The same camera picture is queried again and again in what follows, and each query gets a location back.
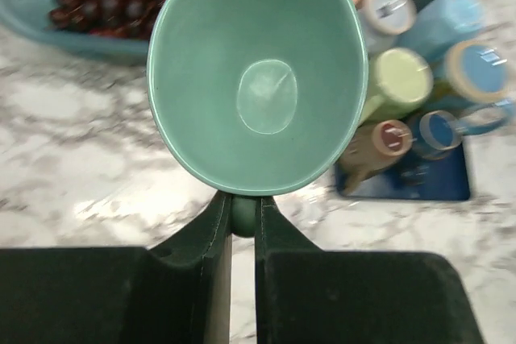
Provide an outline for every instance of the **green bowl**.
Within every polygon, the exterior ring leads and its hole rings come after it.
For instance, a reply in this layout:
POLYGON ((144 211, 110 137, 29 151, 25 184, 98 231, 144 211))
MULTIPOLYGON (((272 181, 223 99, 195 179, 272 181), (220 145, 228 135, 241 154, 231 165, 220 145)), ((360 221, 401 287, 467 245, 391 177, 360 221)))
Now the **green bowl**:
POLYGON ((167 0, 148 58, 169 150, 228 193, 322 175, 351 140, 368 61, 352 0, 167 0))

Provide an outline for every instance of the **white marble surface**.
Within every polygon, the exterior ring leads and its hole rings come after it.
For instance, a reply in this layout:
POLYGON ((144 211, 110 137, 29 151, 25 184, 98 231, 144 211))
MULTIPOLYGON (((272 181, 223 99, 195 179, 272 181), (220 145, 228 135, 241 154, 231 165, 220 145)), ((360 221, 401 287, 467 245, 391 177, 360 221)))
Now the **white marble surface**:
MULTIPOLYGON (((516 63, 516 3, 482 0, 485 38, 516 63)), ((144 71, 72 58, 0 30, 0 246, 152 246, 213 189, 165 150, 144 71)), ((513 87, 516 97, 516 86, 513 87)), ((516 343, 516 126, 469 139, 466 203, 350 202, 329 176, 277 197, 321 247, 434 251, 459 270, 485 339, 516 343)), ((252 242, 235 240, 233 343, 254 334, 252 242)))

